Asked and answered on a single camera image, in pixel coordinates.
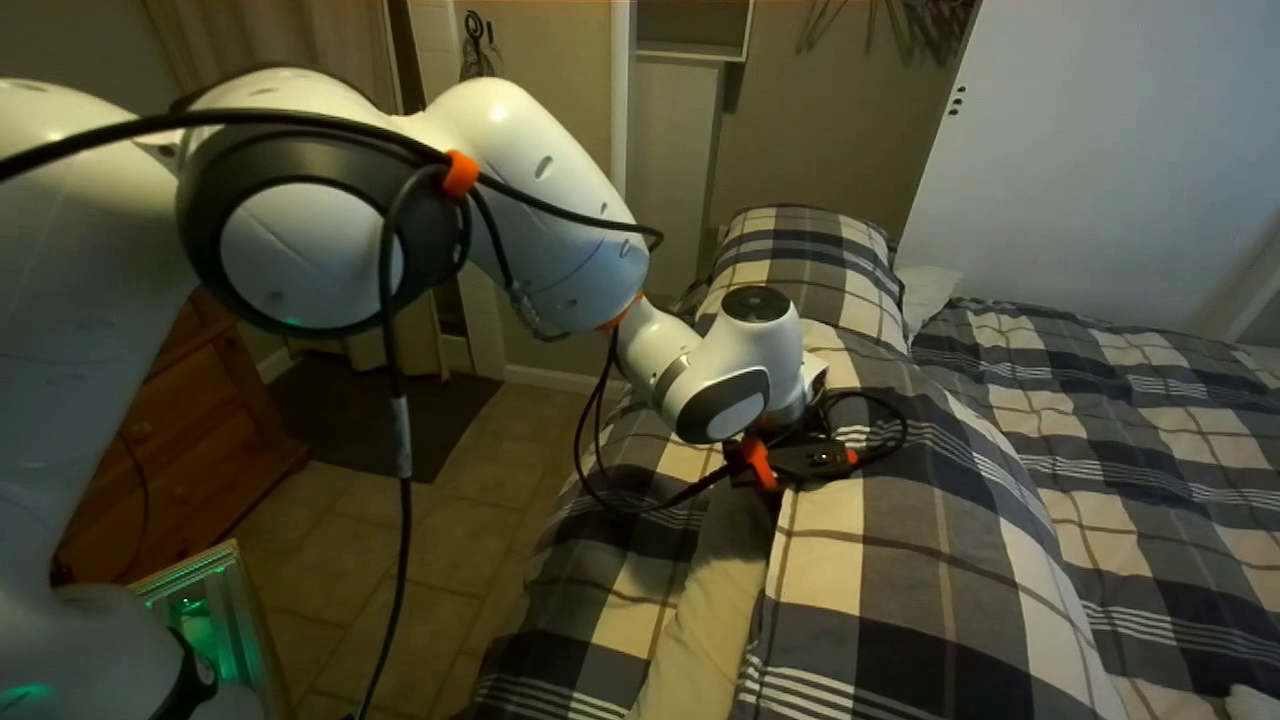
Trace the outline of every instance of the plaid bedspread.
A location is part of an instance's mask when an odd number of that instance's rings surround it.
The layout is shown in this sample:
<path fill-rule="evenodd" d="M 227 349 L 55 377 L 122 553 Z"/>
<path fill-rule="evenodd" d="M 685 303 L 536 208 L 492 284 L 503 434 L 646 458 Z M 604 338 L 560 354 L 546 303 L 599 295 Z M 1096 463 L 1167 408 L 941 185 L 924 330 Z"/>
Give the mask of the plaid bedspread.
<path fill-rule="evenodd" d="M 914 358 L 1026 458 L 1129 716 L 1280 698 L 1280 382 L 1242 349 L 956 302 Z"/>
<path fill-rule="evenodd" d="M 680 716 L 1197 716 L 1230 684 L 1280 698 L 1278 386 L 1223 349 L 979 303 L 928 323 L 914 365 L 885 242 L 824 213 L 740 217 L 701 323 L 735 284 L 788 291 L 828 386 L 894 402 L 909 443 L 761 500 L 765 539 L 730 556 L 705 539 L 719 495 L 618 517 L 570 480 L 479 716 L 660 716 L 665 658 L 717 615 L 694 607 L 740 602 L 732 650 L 707 652 L 732 658 L 730 698 L 694 692 Z M 604 463 L 599 485 L 656 500 L 719 458 L 639 413 Z M 761 583 L 707 588 L 717 559 Z"/>

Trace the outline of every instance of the pillow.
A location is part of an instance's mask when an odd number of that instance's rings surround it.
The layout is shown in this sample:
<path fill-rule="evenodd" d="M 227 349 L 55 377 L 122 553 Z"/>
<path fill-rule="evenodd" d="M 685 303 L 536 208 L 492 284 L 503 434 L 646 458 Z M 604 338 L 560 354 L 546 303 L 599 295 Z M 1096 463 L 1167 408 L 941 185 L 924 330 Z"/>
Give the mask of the pillow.
<path fill-rule="evenodd" d="M 937 269 L 937 265 L 914 265 L 914 269 L 895 269 L 895 276 L 904 282 L 904 323 L 909 323 L 909 349 L 918 346 L 918 334 L 941 311 L 948 307 L 962 274 L 953 269 Z"/>
<path fill-rule="evenodd" d="M 701 323 L 745 284 L 784 291 L 803 322 L 909 354 L 904 284 L 894 276 L 890 242 L 871 223 L 781 203 L 735 213 L 719 231 L 717 276 L 698 311 Z"/>

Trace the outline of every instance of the wooden furniture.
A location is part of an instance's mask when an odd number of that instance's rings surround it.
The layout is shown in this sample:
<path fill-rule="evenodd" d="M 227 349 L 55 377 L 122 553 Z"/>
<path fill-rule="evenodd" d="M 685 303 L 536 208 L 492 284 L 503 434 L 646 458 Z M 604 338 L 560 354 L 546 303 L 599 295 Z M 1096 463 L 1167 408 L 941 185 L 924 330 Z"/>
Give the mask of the wooden furniture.
<path fill-rule="evenodd" d="M 211 549 L 300 461 L 236 323 L 193 291 L 64 534 L 55 572 L 135 582 Z"/>

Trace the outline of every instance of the bed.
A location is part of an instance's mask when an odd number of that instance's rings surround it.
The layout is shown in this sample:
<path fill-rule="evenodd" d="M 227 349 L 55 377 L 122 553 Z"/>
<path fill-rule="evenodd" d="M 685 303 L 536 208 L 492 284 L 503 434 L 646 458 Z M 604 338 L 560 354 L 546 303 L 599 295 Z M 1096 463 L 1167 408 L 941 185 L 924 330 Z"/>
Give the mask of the bed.
<path fill-rule="evenodd" d="M 747 208 L 694 323 L 788 291 L 904 450 L 849 480 L 610 514 L 565 485 L 476 716 L 1280 716 L 1280 372 L 1216 339 L 948 302 L 876 229 Z M 633 500 L 719 467 L 633 413 Z"/>

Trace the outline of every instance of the carpet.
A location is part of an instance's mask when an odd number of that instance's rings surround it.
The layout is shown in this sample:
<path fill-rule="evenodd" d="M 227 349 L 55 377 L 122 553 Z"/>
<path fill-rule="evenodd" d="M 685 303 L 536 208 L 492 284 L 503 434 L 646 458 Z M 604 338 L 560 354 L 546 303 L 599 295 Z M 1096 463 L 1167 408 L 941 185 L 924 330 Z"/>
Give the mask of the carpet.
<path fill-rule="evenodd" d="M 418 480 L 438 480 L 454 443 L 467 434 L 500 386 L 483 377 L 413 377 L 403 382 L 413 408 Z M 300 358 L 274 386 L 285 428 L 312 450 L 312 461 L 397 478 L 397 437 L 390 382 L 354 372 L 339 358 Z"/>

